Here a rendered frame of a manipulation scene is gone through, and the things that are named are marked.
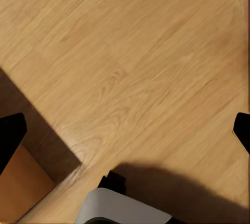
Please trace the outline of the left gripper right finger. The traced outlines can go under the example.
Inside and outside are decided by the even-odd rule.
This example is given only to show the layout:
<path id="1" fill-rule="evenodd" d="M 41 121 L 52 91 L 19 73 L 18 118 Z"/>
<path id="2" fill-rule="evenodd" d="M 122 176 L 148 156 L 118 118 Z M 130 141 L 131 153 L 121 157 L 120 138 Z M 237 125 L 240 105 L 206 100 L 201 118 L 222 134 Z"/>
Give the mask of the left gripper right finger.
<path id="1" fill-rule="evenodd" d="M 233 130 L 250 154 L 250 115 L 238 113 Z"/>

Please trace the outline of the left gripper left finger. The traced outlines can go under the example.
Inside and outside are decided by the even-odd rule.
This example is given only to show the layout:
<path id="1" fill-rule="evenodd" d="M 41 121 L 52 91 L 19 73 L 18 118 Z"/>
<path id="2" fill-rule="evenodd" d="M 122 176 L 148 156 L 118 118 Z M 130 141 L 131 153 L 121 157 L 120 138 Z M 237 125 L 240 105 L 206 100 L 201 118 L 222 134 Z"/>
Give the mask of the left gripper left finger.
<path id="1" fill-rule="evenodd" d="M 27 133 L 23 113 L 0 118 L 0 175 Z"/>

